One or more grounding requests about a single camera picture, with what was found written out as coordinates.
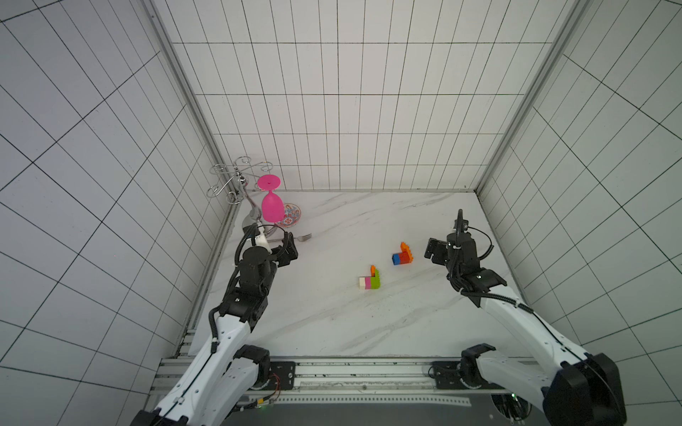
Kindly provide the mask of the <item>long green lego brick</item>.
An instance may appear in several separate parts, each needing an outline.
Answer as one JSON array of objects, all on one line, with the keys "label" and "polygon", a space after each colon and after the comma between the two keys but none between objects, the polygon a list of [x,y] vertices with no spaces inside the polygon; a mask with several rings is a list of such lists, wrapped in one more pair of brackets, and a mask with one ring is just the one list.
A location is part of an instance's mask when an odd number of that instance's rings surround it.
[{"label": "long green lego brick", "polygon": [[371,289],[379,289],[381,284],[380,284],[380,277],[378,273],[373,274],[369,278],[369,283],[370,283],[370,288]]}]

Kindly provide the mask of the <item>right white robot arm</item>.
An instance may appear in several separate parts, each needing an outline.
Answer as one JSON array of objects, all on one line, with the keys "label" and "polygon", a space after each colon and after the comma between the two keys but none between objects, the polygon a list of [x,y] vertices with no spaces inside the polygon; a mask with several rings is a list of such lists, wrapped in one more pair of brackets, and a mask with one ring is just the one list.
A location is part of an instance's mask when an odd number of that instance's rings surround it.
[{"label": "right white robot arm", "polygon": [[536,362],[511,360],[491,344],[462,351],[458,376],[468,389],[494,384],[540,409],[552,425],[624,425],[627,413],[616,363],[591,354],[542,319],[495,271],[480,264],[469,233],[430,239],[424,256],[444,266],[451,287],[501,323]]}]

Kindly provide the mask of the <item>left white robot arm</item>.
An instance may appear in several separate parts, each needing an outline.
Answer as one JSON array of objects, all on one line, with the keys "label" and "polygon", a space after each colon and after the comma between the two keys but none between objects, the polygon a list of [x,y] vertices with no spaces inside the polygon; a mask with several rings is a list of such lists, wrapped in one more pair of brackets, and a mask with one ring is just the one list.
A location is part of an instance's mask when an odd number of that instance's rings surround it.
[{"label": "left white robot arm", "polygon": [[278,269],[297,258],[291,232],[272,248],[262,225],[245,229],[225,296],[208,314],[210,337],[170,392],[152,411],[138,412],[133,425],[220,425],[243,394],[268,383],[269,351],[247,340],[266,310]]}]

